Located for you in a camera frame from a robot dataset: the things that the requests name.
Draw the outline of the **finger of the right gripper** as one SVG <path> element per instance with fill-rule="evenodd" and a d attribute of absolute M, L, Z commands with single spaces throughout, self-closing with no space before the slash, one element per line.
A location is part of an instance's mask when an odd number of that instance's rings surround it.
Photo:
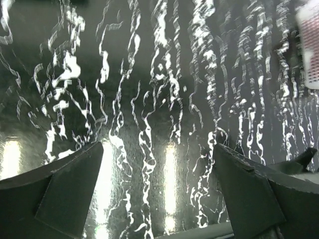
<path fill-rule="evenodd" d="M 301 153 L 294 159 L 294 162 L 302 166 L 302 172 L 308 172 L 307 167 L 316 153 L 316 148 L 308 147 L 303 153 Z"/>

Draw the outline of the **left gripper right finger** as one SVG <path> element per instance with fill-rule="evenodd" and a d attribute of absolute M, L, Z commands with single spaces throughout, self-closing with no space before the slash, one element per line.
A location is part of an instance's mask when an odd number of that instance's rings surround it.
<path fill-rule="evenodd" d="M 263 165 L 223 144 L 213 159 L 237 239 L 318 238 L 318 172 L 294 160 Z"/>

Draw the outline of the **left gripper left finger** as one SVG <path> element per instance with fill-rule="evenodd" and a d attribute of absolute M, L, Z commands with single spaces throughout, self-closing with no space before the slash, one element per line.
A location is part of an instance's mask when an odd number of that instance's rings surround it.
<path fill-rule="evenodd" d="M 2 239 L 80 239 L 103 158 L 100 142 L 0 182 Z"/>

